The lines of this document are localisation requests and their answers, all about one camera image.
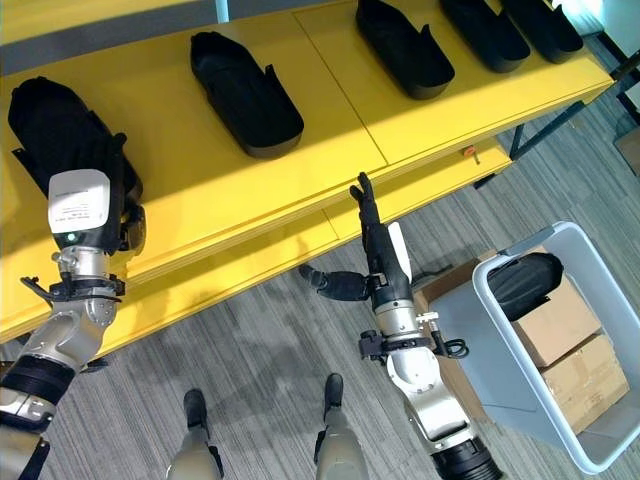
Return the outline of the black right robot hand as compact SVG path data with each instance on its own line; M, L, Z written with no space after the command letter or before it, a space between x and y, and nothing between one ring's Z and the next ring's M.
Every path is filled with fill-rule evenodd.
M298 273L315 291L326 298L353 302L370 299L372 309L394 301L412 299L411 281L401 267L389 233L380 220L374 190L364 172L359 187L349 188L359 207L359 220L368 274L351 271L323 272L303 264Z

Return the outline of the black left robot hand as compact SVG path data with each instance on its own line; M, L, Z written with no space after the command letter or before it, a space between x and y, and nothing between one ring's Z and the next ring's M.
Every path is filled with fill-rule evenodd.
M59 250L112 256L144 246L143 183L124 153L127 136L106 134L82 147L48 184L48 224Z

